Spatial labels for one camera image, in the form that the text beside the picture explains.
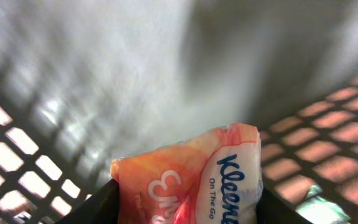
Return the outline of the orange Kleenex tissue pack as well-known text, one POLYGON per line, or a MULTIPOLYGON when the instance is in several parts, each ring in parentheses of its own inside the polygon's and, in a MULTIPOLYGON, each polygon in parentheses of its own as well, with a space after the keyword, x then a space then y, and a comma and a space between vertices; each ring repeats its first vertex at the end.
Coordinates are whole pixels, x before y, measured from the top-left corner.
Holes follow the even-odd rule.
POLYGON ((119 223, 256 223, 262 196, 258 129, 235 123, 116 159, 119 223))

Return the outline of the teal wet wipes packet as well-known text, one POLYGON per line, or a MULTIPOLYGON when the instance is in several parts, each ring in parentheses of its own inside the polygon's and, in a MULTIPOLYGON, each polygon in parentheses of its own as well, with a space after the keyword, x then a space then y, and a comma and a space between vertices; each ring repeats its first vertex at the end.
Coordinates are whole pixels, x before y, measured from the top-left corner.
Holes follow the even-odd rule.
POLYGON ((349 224, 351 218, 338 204, 320 196, 322 192, 319 185, 312 185, 296 212, 314 224, 349 224))

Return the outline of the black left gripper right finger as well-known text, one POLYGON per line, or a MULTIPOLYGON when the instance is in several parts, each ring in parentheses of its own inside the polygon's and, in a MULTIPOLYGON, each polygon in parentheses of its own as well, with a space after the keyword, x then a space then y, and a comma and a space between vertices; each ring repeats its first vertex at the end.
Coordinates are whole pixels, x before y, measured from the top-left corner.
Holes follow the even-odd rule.
POLYGON ((312 224, 285 205, 268 189, 263 189, 256 205, 257 224, 312 224))

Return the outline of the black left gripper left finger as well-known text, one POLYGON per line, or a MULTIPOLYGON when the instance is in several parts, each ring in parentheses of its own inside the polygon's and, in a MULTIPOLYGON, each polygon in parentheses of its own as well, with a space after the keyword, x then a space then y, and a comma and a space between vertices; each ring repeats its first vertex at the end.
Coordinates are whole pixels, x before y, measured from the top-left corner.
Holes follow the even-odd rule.
POLYGON ((55 224, 117 224, 119 184, 111 179, 73 212, 55 224))

